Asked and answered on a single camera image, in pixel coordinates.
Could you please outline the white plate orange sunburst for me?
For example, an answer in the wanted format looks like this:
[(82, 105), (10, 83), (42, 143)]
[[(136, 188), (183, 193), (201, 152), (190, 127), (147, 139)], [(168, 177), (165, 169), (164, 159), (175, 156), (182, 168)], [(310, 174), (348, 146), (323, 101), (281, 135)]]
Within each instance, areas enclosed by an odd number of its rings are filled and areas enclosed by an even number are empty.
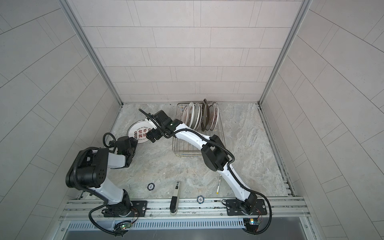
[(181, 121), (187, 125), (188, 124), (188, 118), (189, 118), (189, 106), (185, 106), (183, 109)]

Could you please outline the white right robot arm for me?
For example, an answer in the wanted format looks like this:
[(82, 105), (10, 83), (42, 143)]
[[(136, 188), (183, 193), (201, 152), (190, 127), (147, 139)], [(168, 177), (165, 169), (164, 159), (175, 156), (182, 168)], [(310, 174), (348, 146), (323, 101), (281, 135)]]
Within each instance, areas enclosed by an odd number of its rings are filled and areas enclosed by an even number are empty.
[(241, 211), (244, 215), (257, 215), (256, 219), (249, 219), (245, 223), (244, 232), (251, 235), (264, 233), (272, 222), (272, 207), (268, 198), (257, 191), (251, 190), (241, 180), (232, 166), (235, 156), (224, 146), (217, 135), (206, 136), (191, 129), (182, 121), (172, 120), (164, 111), (160, 110), (152, 115), (144, 110), (139, 111), (146, 116), (146, 122), (152, 125), (147, 133), (147, 139), (152, 143), (161, 137), (176, 138), (188, 142), (201, 151), (206, 166), (218, 172), (235, 193), (235, 203), (223, 200), (222, 204), (228, 209)]

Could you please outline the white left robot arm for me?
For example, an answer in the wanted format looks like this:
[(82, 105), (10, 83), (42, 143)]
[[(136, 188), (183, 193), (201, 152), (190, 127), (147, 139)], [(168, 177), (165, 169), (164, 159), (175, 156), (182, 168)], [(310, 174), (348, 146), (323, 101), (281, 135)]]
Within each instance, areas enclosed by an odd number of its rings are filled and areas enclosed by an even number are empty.
[(127, 214), (132, 209), (127, 191), (118, 188), (107, 175), (109, 170), (131, 165), (138, 140), (128, 136), (117, 139), (112, 133), (105, 133), (103, 145), (79, 151), (66, 175), (66, 185), (102, 199), (109, 215)]

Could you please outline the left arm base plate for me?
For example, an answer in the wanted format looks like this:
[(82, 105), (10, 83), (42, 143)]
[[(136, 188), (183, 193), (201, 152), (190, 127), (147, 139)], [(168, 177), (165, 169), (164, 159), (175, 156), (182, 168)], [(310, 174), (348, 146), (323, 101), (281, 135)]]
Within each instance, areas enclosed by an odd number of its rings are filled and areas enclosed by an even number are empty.
[(147, 201), (131, 201), (127, 206), (124, 203), (107, 205), (102, 210), (106, 218), (138, 218), (144, 217), (147, 210)]

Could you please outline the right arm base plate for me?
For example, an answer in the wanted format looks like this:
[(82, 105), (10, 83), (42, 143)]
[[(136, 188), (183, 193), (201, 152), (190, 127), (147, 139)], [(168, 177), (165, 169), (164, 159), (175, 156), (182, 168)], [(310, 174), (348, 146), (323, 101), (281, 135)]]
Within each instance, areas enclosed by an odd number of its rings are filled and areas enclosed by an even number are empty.
[(242, 202), (238, 199), (222, 200), (228, 216), (253, 216), (268, 214), (267, 204), (263, 199), (257, 199), (253, 203)]

